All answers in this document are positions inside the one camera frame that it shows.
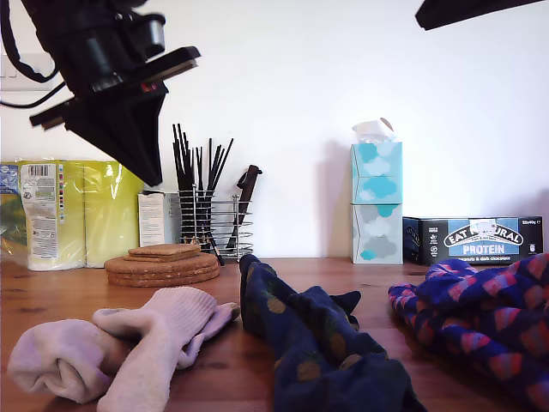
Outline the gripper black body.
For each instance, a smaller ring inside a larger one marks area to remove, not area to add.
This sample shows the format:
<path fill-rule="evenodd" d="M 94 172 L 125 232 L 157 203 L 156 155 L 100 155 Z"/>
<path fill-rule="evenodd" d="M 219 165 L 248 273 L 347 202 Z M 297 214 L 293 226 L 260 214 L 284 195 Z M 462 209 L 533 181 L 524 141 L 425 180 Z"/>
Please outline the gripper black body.
<path fill-rule="evenodd" d="M 197 66 L 196 60 L 201 53 L 195 46 L 180 47 L 159 58 L 151 60 L 141 68 L 130 74 L 130 77 L 116 85 L 104 88 L 83 98 L 73 97 L 43 112 L 29 117 L 32 127 L 41 126 L 43 129 L 56 127 L 64 122 L 63 115 L 74 107 L 86 103 L 99 104 L 111 99 L 125 99 L 138 91 L 147 93 L 153 85 L 171 77 L 184 73 Z"/>

